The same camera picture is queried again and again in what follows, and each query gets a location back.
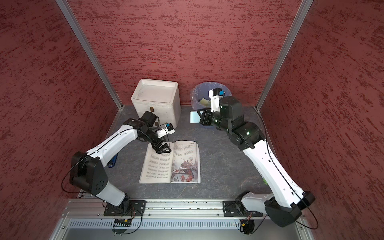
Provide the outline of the blue sticky note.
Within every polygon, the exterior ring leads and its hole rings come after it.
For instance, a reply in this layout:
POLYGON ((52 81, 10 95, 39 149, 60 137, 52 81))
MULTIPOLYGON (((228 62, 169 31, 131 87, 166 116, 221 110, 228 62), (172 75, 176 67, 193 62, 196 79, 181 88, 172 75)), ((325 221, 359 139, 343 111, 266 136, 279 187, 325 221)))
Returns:
POLYGON ((191 124, 199 124, 201 117, 198 112, 190 112, 190 123, 191 124))

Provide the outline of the children's science magazine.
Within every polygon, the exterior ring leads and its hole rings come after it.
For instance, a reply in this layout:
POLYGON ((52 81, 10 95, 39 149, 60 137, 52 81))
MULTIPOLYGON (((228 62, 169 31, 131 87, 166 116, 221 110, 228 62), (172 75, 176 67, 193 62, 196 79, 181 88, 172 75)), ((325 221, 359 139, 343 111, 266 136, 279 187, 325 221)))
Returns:
POLYGON ((171 143, 171 152, 157 154, 148 145, 141 184, 175 184, 201 182, 201 164, 199 146, 192 141, 176 141, 171 143))

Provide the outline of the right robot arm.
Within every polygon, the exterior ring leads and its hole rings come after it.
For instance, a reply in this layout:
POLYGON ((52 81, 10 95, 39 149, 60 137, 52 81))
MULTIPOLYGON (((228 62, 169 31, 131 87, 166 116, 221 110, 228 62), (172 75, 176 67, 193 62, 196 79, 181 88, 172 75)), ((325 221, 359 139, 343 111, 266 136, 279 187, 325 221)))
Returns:
POLYGON ((272 190, 271 194, 265 195, 244 192, 238 197, 238 210, 262 213, 279 227, 286 227, 295 223, 302 210, 308 209, 315 201, 315 196, 299 187, 285 171, 270 151, 261 129, 244 119, 242 105, 236 98, 213 100, 211 108, 198 110, 197 115, 197 122, 201 125, 225 131, 272 190))

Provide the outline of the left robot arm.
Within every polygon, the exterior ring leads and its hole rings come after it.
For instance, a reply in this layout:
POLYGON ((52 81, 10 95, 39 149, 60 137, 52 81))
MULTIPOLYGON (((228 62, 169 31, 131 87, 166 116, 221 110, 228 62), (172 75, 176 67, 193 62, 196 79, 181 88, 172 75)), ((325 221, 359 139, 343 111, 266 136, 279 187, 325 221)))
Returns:
POLYGON ((170 153, 170 144, 165 136, 175 132, 171 123, 155 127, 159 117, 146 111, 141 118, 130 118, 109 138, 85 153, 73 155, 69 182, 71 185, 103 200, 110 210, 126 215, 132 210, 129 197, 115 187, 108 179, 105 167, 109 166, 118 153, 132 141, 149 143, 157 154, 170 153))

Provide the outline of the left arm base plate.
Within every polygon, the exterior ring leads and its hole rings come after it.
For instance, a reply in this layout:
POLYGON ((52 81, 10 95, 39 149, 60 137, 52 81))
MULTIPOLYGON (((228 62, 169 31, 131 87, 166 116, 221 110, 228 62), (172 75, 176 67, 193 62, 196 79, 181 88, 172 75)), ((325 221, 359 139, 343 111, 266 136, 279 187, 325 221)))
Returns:
POLYGON ((133 200, 123 202, 120 206, 114 206, 110 203, 107 203, 104 216, 106 217, 140 217, 144 214, 146 209, 147 201, 144 200, 133 200))

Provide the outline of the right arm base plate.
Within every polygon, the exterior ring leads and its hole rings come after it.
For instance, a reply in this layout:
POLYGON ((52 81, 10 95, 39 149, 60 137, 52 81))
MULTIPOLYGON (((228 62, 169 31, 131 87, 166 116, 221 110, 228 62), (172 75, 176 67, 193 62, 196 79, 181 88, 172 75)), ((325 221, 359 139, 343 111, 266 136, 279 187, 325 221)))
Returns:
POLYGON ((225 217, 263 217, 264 214, 248 211, 240 201, 223 201, 223 212, 225 217))

